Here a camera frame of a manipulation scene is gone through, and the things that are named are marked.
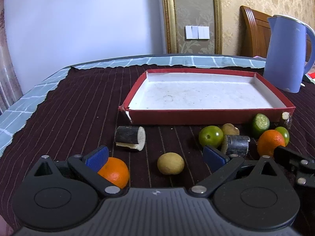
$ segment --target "dark red striped tablecloth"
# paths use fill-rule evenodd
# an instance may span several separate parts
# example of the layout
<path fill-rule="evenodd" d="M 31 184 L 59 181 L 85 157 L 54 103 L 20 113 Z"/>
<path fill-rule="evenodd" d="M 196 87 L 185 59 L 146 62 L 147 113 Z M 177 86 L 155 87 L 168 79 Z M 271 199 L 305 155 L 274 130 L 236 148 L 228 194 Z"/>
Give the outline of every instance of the dark red striped tablecloth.
<path fill-rule="evenodd" d="M 128 124 L 118 112 L 118 106 L 137 78 L 145 70 L 154 68 L 161 66 L 71 69 L 58 87 L 48 93 L 26 126 L 14 135 L 0 159 L 0 215 L 12 228 L 19 227 L 12 211 L 12 196 L 29 169 L 44 154 L 54 160 L 66 160 L 71 155 L 85 155 L 100 145 L 106 145 L 111 156 L 128 165 L 129 186 L 133 187 L 191 187 L 210 174 L 202 161 L 202 149 L 197 139 L 202 126 L 145 127 L 147 142 L 138 153 L 114 146 L 115 128 Z M 262 73 L 261 69 L 226 69 Z M 296 106 L 289 147 L 314 158 L 315 85 L 306 84 L 296 94 L 283 93 Z M 239 127 L 243 134 L 247 134 L 246 126 Z M 185 169 L 181 174 L 170 177 L 159 173 L 156 161 L 165 152 L 176 152 L 185 159 Z M 248 158 L 259 158 L 253 139 Z M 294 227 L 304 235 L 315 235 L 314 205 L 302 207 Z"/>

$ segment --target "gold picture frame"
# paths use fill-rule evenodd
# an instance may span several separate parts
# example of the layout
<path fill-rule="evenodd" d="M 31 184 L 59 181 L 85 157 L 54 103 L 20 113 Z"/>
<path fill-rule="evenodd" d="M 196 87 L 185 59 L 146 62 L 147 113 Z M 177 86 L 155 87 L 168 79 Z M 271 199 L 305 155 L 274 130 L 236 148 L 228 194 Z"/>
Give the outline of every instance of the gold picture frame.
<path fill-rule="evenodd" d="M 162 0 L 167 53 L 178 53 L 175 0 Z"/>
<path fill-rule="evenodd" d="M 222 54 L 222 10 L 221 0 L 213 0 L 215 17 L 215 54 Z M 166 52 L 178 53 L 178 35 L 175 0 L 162 0 Z"/>
<path fill-rule="evenodd" d="M 221 0 L 213 0 L 215 15 L 215 54 L 222 54 L 222 8 Z"/>

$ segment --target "orange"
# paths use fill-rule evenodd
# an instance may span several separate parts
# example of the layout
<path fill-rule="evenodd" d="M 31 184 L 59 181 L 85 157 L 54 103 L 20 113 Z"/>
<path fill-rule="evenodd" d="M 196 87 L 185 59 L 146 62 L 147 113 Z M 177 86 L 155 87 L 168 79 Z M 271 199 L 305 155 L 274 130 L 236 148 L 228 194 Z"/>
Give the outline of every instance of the orange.
<path fill-rule="evenodd" d="M 260 156 L 273 157 L 273 151 L 279 145 L 285 146 L 285 140 L 281 133 L 276 130 L 267 130 L 258 139 L 257 151 Z"/>
<path fill-rule="evenodd" d="M 108 158 L 98 174 L 120 189 L 127 185 L 130 177 L 127 165 L 122 160 L 114 157 Z"/>

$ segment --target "curtain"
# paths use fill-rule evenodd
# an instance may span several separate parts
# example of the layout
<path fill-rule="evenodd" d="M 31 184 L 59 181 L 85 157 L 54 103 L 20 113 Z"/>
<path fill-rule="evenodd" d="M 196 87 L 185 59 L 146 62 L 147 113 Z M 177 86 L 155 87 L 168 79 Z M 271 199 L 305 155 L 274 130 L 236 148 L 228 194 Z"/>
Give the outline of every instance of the curtain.
<path fill-rule="evenodd" d="M 23 93 L 7 47 L 4 27 L 4 0 L 0 0 L 0 114 L 19 100 Z"/>

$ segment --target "potato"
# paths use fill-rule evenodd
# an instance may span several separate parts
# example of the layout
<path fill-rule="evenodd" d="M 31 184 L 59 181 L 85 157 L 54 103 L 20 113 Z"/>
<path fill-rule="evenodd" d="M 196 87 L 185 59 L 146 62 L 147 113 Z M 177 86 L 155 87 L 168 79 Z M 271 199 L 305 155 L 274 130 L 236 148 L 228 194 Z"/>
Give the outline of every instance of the potato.
<path fill-rule="evenodd" d="M 231 123 L 226 123 L 221 127 L 224 135 L 239 135 L 239 130 Z"/>
<path fill-rule="evenodd" d="M 163 175 L 177 175 L 184 169 L 183 158 L 176 153 L 166 153 L 159 157 L 157 166 Z"/>

